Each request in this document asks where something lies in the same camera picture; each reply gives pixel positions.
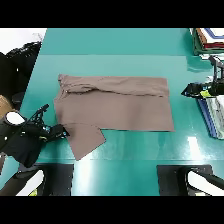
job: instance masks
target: teal table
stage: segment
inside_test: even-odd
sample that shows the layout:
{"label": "teal table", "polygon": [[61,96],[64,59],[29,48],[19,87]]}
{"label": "teal table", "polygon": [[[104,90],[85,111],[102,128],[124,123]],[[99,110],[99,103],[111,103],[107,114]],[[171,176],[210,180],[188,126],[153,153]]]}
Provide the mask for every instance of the teal table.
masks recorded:
{"label": "teal table", "polygon": [[[154,31],[161,36],[156,38]],[[44,120],[50,125],[57,123],[53,99],[59,90],[58,74],[160,76],[167,78],[170,89],[175,132],[103,130],[106,143],[78,162],[67,140],[49,143],[42,150],[38,162],[74,164],[72,195],[159,195],[158,164],[211,164],[214,173],[224,178],[224,141],[209,137],[196,101],[180,95],[188,83],[204,81],[213,74],[208,61],[192,56],[188,32],[47,31],[22,105],[21,113],[25,116],[30,117],[48,103],[50,108]],[[13,158],[6,160],[0,188],[17,168]]]}

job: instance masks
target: table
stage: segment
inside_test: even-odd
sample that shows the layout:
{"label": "table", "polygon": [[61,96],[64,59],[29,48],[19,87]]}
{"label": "table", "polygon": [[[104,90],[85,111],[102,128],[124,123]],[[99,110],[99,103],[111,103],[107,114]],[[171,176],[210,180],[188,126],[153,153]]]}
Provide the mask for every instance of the table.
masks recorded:
{"label": "table", "polygon": [[[206,76],[213,74],[208,61],[190,54],[191,42],[177,41],[181,40],[181,35],[182,39],[188,36],[189,31],[158,29],[157,34],[167,34],[169,39],[164,41],[166,43],[160,41],[162,37],[157,42],[150,29],[140,29],[139,33],[138,29],[128,29],[126,32],[136,36],[130,37],[130,48],[128,44],[121,45],[127,34],[122,29],[63,29],[63,32],[60,29],[49,29],[21,113],[30,117],[40,106],[48,103],[50,108],[44,120],[50,125],[57,123],[53,99],[59,90],[58,74],[160,76],[168,80],[175,132],[103,130],[106,143],[80,161],[75,161],[65,139],[49,143],[42,150],[38,162],[74,163],[72,195],[159,195],[158,164],[211,164],[214,173],[224,178],[224,142],[209,137],[197,102],[181,96],[188,83],[203,81]],[[147,36],[146,41],[144,35],[147,33],[151,33],[151,38]],[[139,48],[132,45],[140,39],[145,42],[141,42]],[[158,51],[155,47],[150,48],[151,40]],[[96,47],[101,41],[105,48]],[[169,42],[175,49],[163,49]],[[13,158],[8,158],[3,167],[3,177],[0,177],[0,188],[10,178],[10,175],[6,175],[6,168],[11,163],[14,165],[10,168],[14,166],[16,172],[18,164]]]}

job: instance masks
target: stack of folded clothes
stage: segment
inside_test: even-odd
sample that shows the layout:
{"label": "stack of folded clothes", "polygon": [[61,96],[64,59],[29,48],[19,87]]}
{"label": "stack of folded clothes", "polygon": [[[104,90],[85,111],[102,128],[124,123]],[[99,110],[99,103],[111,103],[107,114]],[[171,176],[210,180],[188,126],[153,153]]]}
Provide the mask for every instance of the stack of folded clothes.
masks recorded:
{"label": "stack of folded clothes", "polygon": [[210,55],[224,60],[224,28],[190,28],[194,55],[208,59]]}
{"label": "stack of folded clothes", "polygon": [[197,99],[213,138],[224,139],[224,95],[214,98]]}

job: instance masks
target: brown cloth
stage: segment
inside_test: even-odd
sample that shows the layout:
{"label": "brown cloth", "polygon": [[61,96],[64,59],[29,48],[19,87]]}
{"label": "brown cloth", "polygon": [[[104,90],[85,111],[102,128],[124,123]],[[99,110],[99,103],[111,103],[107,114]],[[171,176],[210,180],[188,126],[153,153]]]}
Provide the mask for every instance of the brown cloth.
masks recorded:
{"label": "brown cloth", "polygon": [[54,100],[76,160],[105,142],[100,129],[174,131],[167,80],[59,75]]}

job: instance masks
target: blue cloth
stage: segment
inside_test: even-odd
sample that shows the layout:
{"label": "blue cloth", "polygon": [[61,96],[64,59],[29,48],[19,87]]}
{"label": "blue cloth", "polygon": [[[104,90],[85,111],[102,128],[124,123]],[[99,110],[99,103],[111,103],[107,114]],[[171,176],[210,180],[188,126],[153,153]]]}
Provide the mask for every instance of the blue cloth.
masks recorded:
{"label": "blue cloth", "polygon": [[214,123],[212,121],[211,115],[209,113],[208,105],[206,103],[206,100],[205,99],[197,99],[197,101],[198,101],[198,104],[199,104],[199,106],[201,108],[201,111],[203,113],[203,116],[205,118],[205,121],[206,121],[207,127],[209,129],[210,135],[213,138],[217,138],[215,126],[214,126]]}
{"label": "blue cloth", "polygon": [[213,39],[224,39],[224,36],[215,36],[215,34],[211,31],[210,28],[204,28],[208,35]]}

